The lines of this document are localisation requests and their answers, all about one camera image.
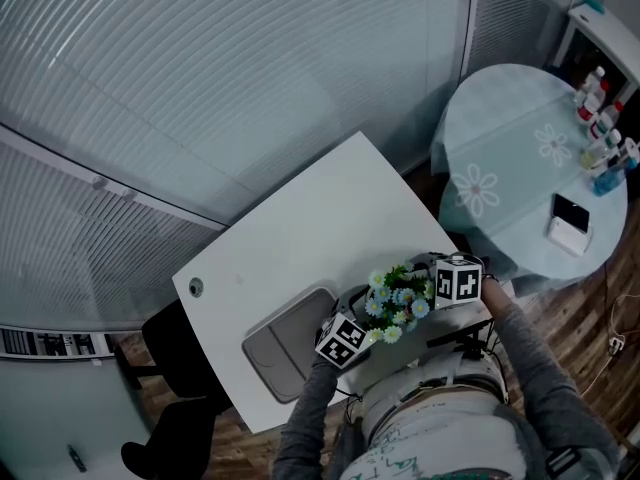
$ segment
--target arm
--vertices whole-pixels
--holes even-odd
[[[485,279],[482,284],[482,300],[495,320],[496,331],[520,382],[527,420],[544,447],[596,450],[615,472],[615,441],[582,400],[522,310],[492,279]]]
[[[280,450],[273,463],[274,480],[322,478],[324,418],[338,385],[338,371],[320,356],[314,361],[311,376],[282,430]]]

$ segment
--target bottle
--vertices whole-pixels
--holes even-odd
[[[622,164],[618,163],[608,169],[605,173],[593,180],[593,193],[603,196],[611,192],[622,183],[627,174],[638,166],[635,158],[627,158]]]
[[[602,66],[598,66],[587,75],[587,78],[582,82],[582,85],[578,88],[573,97],[573,102],[575,103],[576,108],[580,108],[584,103],[587,94],[589,94],[589,92],[591,92],[591,90],[596,86],[600,85],[600,80],[602,80],[603,76],[604,68]]]
[[[595,113],[602,106],[604,97],[609,90],[609,83],[606,80],[602,80],[600,85],[593,88],[591,92],[587,94],[582,106],[577,111],[578,122],[583,125],[591,124]]]
[[[618,122],[618,118],[620,117],[620,112],[624,109],[624,105],[621,101],[616,101],[615,105],[609,105],[606,107],[600,115],[598,119],[591,123],[587,130],[587,137],[591,140],[598,140],[600,138],[605,137],[609,130],[611,130],[616,123]]]
[[[615,128],[608,135],[596,140],[580,156],[585,169],[593,169],[619,154],[618,144],[622,141],[620,132]]]

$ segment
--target light blue tablecloth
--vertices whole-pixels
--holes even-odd
[[[517,295],[559,288],[611,255],[626,217],[626,184],[605,197],[579,166],[588,144],[574,119],[573,89],[544,71],[492,66],[465,80],[432,146],[432,171],[450,172],[440,224],[464,234]],[[593,239],[574,258],[546,239],[554,193],[590,212]]]

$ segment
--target artificial flower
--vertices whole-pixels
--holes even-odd
[[[418,299],[411,304],[411,311],[416,318],[422,318],[429,312],[429,303],[424,299]]]
[[[369,299],[364,307],[371,316],[380,316],[382,314],[382,303],[376,299]]]
[[[398,311],[393,315],[391,321],[396,325],[403,324],[407,321],[407,315],[404,314],[404,311]]]
[[[398,306],[406,306],[415,297],[415,292],[411,288],[398,289],[394,294],[394,302]]]
[[[395,343],[402,336],[402,329],[397,325],[387,327],[384,331],[384,341],[386,343]]]
[[[381,286],[373,296],[380,302],[387,302],[391,298],[391,289],[388,286]]]
[[[384,272],[373,270],[369,274],[369,286],[371,288],[382,288],[384,286]]]
[[[382,338],[384,338],[384,332],[380,329],[371,329],[369,331],[369,341],[375,343],[376,341],[380,341]]]
[[[427,280],[424,283],[424,297],[425,299],[433,299],[433,294],[435,293],[435,287],[433,285],[433,281]]]

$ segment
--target white table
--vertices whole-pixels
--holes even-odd
[[[195,334],[236,409],[253,432],[283,424],[281,405],[246,359],[242,340],[274,311],[325,286],[335,295],[366,283],[417,253],[455,251],[453,243],[398,173],[362,133],[318,160],[222,234],[173,280]],[[193,277],[201,297],[189,294]],[[425,340],[479,318],[482,304],[425,317],[412,333],[343,375],[362,390],[425,350]],[[336,394],[332,403],[344,399]]]
[[[616,97],[626,103],[640,85],[640,40],[611,11],[605,9],[605,13],[600,14],[582,4],[569,11],[569,24],[553,60],[555,67],[562,64],[576,29],[602,50],[627,78]]]
[[[559,78],[528,66],[501,64],[474,73],[458,87],[440,121],[433,143],[432,172],[451,170],[466,174],[466,169],[459,165],[458,160],[458,165],[450,165],[451,158],[456,158],[457,152],[465,151],[472,143],[484,140],[487,134],[496,130],[509,130],[508,127],[523,116],[534,115],[538,109],[552,102],[570,98],[572,93],[573,89]],[[544,124],[541,122],[540,128],[544,129]],[[575,126],[575,133],[582,136],[583,130]],[[543,144],[536,140],[534,134],[527,137],[535,144],[533,155],[542,156],[538,147]],[[504,154],[503,150],[496,151],[496,158],[501,154]],[[574,153],[571,159],[563,160],[578,162],[577,156]],[[546,156],[542,160],[551,161],[552,157]],[[513,161],[509,156],[504,157],[505,163]],[[530,164],[534,165],[534,161],[540,159],[531,158]],[[476,157],[474,162],[482,166],[480,158]],[[505,191],[515,184],[513,176],[535,176],[537,172],[532,167],[512,173],[511,178],[499,176],[498,183],[490,190],[500,197],[502,204]],[[581,258],[571,256],[546,239],[551,194],[544,199],[544,203],[533,205],[519,220],[495,233],[488,233],[482,227],[472,229],[467,222],[462,222],[461,228],[455,228],[456,222],[453,220],[441,222],[446,229],[467,235],[474,254],[491,258],[490,270],[501,278],[512,279],[518,296],[560,288],[591,274],[611,255],[625,223],[627,189],[626,183],[622,183],[606,196],[597,197],[585,175],[568,182],[557,191],[590,212],[593,239]],[[528,201],[522,201],[523,206],[527,204]]]

